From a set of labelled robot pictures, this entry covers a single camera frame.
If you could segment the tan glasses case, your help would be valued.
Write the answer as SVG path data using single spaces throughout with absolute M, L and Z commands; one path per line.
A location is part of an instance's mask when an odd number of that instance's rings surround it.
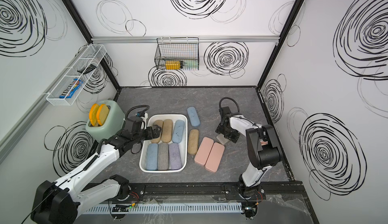
M 171 119 L 164 120 L 161 141 L 163 143 L 170 143 L 172 141 L 172 132 L 173 132 L 173 121 Z
M 189 139 L 188 139 L 188 154 L 195 155 L 198 151 L 198 144 L 199 144 L 199 130 L 192 129 L 189 133 Z
M 164 122 L 162 120 L 156 120 L 153 123 L 153 129 L 157 131 L 158 137 L 152 139 L 151 143 L 159 143 L 161 141 L 163 125 L 164 125 Z

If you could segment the tan glasses case front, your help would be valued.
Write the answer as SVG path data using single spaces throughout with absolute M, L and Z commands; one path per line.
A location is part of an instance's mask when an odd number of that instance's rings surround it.
M 171 119 L 164 120 L 161 141 L 163 143 L 170 143 L 172 141 L 172 132 L 173 132 L 173 121 Z

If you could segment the blue glasses case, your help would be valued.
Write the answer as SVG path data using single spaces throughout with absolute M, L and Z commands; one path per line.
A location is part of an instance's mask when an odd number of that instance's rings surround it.
M 201 122 L 200 122 L 200 119 L 199 119 L 199 116 L 198 116 L 196 108 L 195 107 L 189 107 L 187 109 L 187 113 L 188 113 L 188 116 L 189 116 L 190 123 L 191 123 L 192 127 L 199 127 Z
M 173 143 L 180 143 L 183 138 L 183 133 L 186 127 L 186 123 L 183 120 L 177 120 L 174 126 L 173 135 L 172 135 L 172 142 Z
M 158 144 L 151 143 L 146 153 L 146 170 L 155 171 L 158 169 Z

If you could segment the grey fabric glasses case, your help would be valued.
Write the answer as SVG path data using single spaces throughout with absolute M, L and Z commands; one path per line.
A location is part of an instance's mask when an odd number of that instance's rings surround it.
M 169 168 L 169 145 L 160 143 L 158 146 L 158 168 L 157 170 L 168 170 Z

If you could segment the blue glasses case front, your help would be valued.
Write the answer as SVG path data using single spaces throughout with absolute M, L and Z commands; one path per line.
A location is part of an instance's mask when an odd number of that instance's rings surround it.
M 180 143 L 183 138 L 183 133 L 186 127 L 186 123 L 183 120 L 177 120 L 174 126 L 173 135 L 172 135 L 172 142 L 173 143 Z

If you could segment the pink glasses case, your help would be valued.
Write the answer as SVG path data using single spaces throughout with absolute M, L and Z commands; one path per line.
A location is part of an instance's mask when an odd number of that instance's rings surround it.
M 204 137 L 195 156 L 195 163 L 204 166 L 207 162 L 214 140 Z
M 210 151 L 209 157 L 205 164 L 205 169 L 207 171 L 216 173 L 220 165 L 225 147 L 220 143 L 214 143 Z

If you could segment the purple glasses case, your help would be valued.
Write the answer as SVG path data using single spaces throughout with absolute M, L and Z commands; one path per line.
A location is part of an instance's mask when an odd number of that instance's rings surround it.
M 182 168 L 180 149 L 177 143 L 169 145 L 169 161 L 171 170 L 178 170 Z

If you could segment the grey marble glasses case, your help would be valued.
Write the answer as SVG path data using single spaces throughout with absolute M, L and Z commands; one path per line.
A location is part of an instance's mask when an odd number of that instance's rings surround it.
M 219 134 L 216 138 L 217 138 L 218 142 L 222 145 L 225 145 L 230 141 L 229 139 L 225 138 L 225 136 L 223 134 Z

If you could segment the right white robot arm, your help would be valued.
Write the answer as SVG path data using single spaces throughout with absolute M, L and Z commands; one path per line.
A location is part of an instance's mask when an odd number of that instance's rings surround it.
M 239 178 L 239 194 L 248 198 L 259 189 L 264 175 L 283 160 L 284 154 L 271 125 L 256 124 L 239 112 L 233 113 L 227 106 L 220 107 L 219 113 L 221 122 L 216 133 L 233 143 L 241 135 L 246 137 L 250 163 Z

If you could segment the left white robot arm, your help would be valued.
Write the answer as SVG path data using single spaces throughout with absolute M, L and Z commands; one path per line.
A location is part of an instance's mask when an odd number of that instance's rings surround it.
M 112 198 L 126 200 L 132 194 L 129 181 L 118 174 L 92 188 L 86 186 L 135 144 L 156 139 L 161 132 L 160 126 L 148 127 L 143 118 L 130 117 L 121 130 L 108 140 L 102 140 L 97 152 L 77 168 L 54 182 L 40 184 L 29 218 L 37 224 L 72 224 L 103 201 Z

